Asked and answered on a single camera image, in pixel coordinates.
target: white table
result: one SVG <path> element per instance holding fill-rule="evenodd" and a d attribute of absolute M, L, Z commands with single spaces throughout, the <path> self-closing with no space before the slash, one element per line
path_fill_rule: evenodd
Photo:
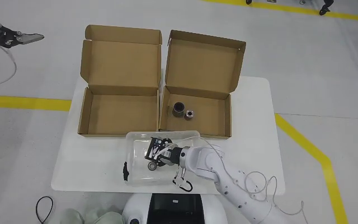
<path fill-rule="evenodd" d="M 79 78 L 63 133 L 51 186 L 54 190 L 82 192 L 185 193 L 173 184 L 128 186 L 123 181 L 125 138 L 86 138 L 77 134 L 84 88 Z M 232 137 L 210 139 L 222 147 L 227 162 L 245 172 L 260 171 L 278 179 L 277 195 L 284 194 L 285 181 L 277 138 L 269 82 L 241 76 L 232 93 Z M 218 194 L 213 183 L 192 177 L 192 193 Z M 253 175 L 259 187 L 263 181 Z"/>

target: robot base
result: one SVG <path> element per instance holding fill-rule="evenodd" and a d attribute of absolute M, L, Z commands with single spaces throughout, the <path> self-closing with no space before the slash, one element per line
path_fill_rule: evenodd
<path fill-rule="evenodd" d="M 225 210 L 210 194 L 133 194 L 123 210 L 124 224 L 227 224 Z"/>

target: open cardboard box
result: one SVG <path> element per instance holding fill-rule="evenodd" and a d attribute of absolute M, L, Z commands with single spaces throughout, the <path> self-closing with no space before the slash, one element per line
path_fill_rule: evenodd
<path fill-rule="evenodd" d="M 84 91 L 78 134 L 124 136 L 158 130 L 160 30 L 89 25 L 83 41 Z"/>
<path fill-rule="evenodd" d="M 172 30 L 159 130 L 197 130 L 201 136 L 231 137 L 231 98 L 238 84 L 246 43 Z M 182 102 L 191 120 L 173 116 Z"/>

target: clear plastic tray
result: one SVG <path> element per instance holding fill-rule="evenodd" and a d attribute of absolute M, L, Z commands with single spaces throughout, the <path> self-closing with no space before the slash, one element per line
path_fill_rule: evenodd
<path fill-rule="evenodd" d="M 147 153 L 151 137 L 170 138 L 173 143 L 189 137 L 200 137 L 195 130 L 182 132 L 130 132 L 126 135 L 128 181 L 131 186 L 172 184 L 177 171 L 177 165 L 148 169 L 149 160 L 144 158 Z M 192 138 L 178 143 L 179 147 L 199 146 L 200 139 Z"/>

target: yellow floor line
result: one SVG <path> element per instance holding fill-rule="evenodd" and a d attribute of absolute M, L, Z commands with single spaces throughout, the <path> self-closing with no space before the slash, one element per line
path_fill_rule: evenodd
<path fill-rule="evenodd" d="M 222 3 L 222 4 L 233 4 L 236 6 L 246 6 L 252 8 L 263 8 L 266 10 L 275 10 L 275 11 L 284 11 L 284 12 L 293 12 L 293 13 L 300 13 L 306 15 L 319 15 L 319 10 L 314 10 L 311 8 L 301 8 L 301 7 L 294 7 L 294 6 L 283 6 L 275 3 L 264 3 L 264 2 L 255 2 L 252 1 L 251 4 L 246 4 L 245 0 L 203 0 L 205 2 L 213 2 L 213 3 Z M 347 13 L 339 13 L 339 12 L 327 12 L 325 17 L 333 17 L 333 18 L 344 18 L 348 20 L 358 20 L 358 15 L 352 15 Z"/>
<path fill-rule="evenodd" d="M 340 190 L 336 181 L 335 172 L 333 171 L 333 166 L 329 158 L 279 114 L 275 114 L 275 118 L 277 126 L 280 127 L 288 136 L 290 136 L 298 145 L 304 148 L 321 164 L 324 179 L 326 180 L 328 194 L 331 199 L 332 209 L 335 214 L 336 223 L 348 223 Z"/>
<path fill-rule="evenodd" d="M 0 96 L 0 108 L 69 111 L 70 100 Z"/>

